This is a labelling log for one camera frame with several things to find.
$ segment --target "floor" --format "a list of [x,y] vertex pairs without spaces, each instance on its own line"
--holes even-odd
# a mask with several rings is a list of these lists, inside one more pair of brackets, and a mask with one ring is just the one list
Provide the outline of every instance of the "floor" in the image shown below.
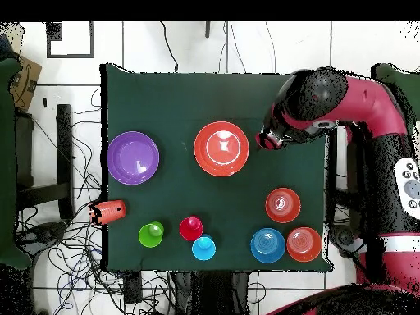
[[[420,44],[416,23],[407,21],[232,21],[229,25],[228,67],[226,69],[226,47],[224,21],[212,21],[210,38],[204,37],[205,21],[173,21],[167,25],[167,41],[179,64],[180,73],[247,72],[281,74],[302,68],[334,66],[360,75],[370,76],[370,67],[377,62],[392,62],[406,71],[414,71],[420,65]],[[21,54],[42,65],[38,87],[30,104],[29,112],[55,142],[56,105],[69,103],[73,123],[78,121],[99,121],[100,107],[99,64],[116,63],[133,72],[173,72],[174,62],[168,52],[159,22],[94,22],[94,57],[62,57],[47,59],[46,32],[43,23],[21,23],[25,28]],[[89,22],[63,22],[62,41],[51,43],[51,54],[89,54]],[[101,180],[99,154],[101,148],[100,127],[94,123],[82,123],[73,128],[76,138],[93,150],[89,171]],[[84,167],[84,157],[74,147],[74,164]],[[35,125],[33,139],[33,177],[35,185],[49,185],[57,182],[57,151]],[[345,134],[339,132],[338,173],[345,176]],[[88,192],[80,190],[83,179],[75,171],[75,208],[89,201]],[[345,188],[345,178],[338,177],[338,186]],[[91,199],[97,198],[98,190],[90,192]],[[30,221],[39,224],[58,221],[57,203],[38,206],[39,213]],[[34,209],[24,211],[24,219]],[[86,208],[76,222],[87,221]],[[101,243],[100,231],[94,233],[94,241]],[[37,308],[45,308],[52,315],[67,297],[71,288],[67,282],[68,267],[62,260],[74,256],[75,250],[59,248],[43,252],[38,260],[34,275],[34,298]],[[249,309],[251,315],[264,315],[297,299],[355,281],[354,265],[343,259],[332,245],[325,245],[328,258],[334,264],[331,273],[316,272],[254,272],[249,278]],[[70,267],[76,267],[76,258]],[[154,272],[144,272],[145,280],[156,277]],[[148,283],[150,293],[156,281]],[[81,285],[69,295],[65,310],[58,315],[80,315],[80,310],[92,299],[93,291],[84,290]],[[95,294],[89,310],[83,315],[123,315],[114,305],[120,296],[106,291]],[[167,301],[162,296],[159,308],[165,311]],[[127,305],[127,311],[133,310]]]

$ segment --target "red cup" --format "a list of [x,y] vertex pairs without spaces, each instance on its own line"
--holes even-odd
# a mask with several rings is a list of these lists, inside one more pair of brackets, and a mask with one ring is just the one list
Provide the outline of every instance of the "red cup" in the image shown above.
[[203,223],[196,216],[186,217],[180,224],[180,234],[185,240],[196,240],[203,233]]
[[295,228],[287,237],[287,252],[296,261],[312,261],[319,255],[321,249],[321,236],[312,228]]
[[267,215],[275,222],[293,221],[300,212],[299,196],[287,188],[274,189],[266,199]]
[[89,205],[90,222],[96,225],[106,225],[126,215],[126,206],[122,200],[109,202],[91,203]]

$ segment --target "orange toy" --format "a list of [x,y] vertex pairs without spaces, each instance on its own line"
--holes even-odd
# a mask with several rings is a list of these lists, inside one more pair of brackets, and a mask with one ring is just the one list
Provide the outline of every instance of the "orange toy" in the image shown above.
[[89,205],[89,219],[96,225],[106,225],[126,215],[126,206],[122,200],[91,203]]

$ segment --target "purple bowl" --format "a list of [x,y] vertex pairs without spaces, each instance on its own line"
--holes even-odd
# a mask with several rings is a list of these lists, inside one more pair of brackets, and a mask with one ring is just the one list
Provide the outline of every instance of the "purple bowl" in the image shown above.
[[109,144],[107,164],[115,180],[125,185],[142,184],[156,172],[159,150],[147,135],[127,131]]

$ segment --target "cardboard box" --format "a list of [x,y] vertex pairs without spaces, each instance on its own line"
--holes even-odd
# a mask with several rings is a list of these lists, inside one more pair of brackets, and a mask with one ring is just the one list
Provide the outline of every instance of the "cardboard box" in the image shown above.
[[20,62],[23,68],[15,75],[10,92],[15,101],[15,107],[28,111],[42,67],[22,56]]

